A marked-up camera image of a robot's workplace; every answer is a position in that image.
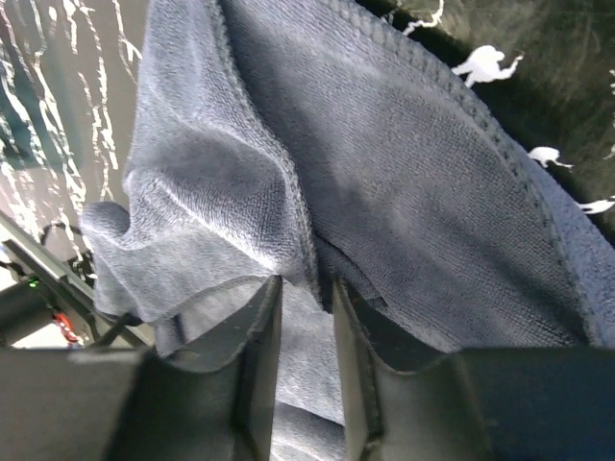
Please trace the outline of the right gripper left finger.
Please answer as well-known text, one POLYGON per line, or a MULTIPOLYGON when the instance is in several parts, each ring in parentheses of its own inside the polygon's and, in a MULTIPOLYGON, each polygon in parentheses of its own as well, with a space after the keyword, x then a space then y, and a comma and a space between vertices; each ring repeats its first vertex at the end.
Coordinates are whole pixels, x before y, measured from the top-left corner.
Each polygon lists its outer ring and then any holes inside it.
POLYGON ((282 285, 270 277, 236 313, 162 361, 160 460, 269 458, 282 285))

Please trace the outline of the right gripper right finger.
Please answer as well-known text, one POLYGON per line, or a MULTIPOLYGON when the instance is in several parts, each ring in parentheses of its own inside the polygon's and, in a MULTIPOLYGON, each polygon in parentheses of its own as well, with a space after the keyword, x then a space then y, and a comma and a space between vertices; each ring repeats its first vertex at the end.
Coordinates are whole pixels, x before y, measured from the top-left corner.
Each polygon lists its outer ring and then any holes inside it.
POLYGON ((332 314, 350 459, 451 459, 452 371, 442 354, 342 280, 332 314))

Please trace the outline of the dark grey-blue towel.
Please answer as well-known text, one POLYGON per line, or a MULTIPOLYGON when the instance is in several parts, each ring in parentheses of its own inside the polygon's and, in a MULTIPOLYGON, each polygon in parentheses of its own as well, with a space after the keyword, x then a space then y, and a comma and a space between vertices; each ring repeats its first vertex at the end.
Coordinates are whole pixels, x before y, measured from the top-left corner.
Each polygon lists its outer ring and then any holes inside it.
POLYGON ((284 278, 276 460, 341 460, 341 277, 443 352, 614 344, 614 252, 475 93, 352 1, 153 1, 96 308, 161 354, 284 278))

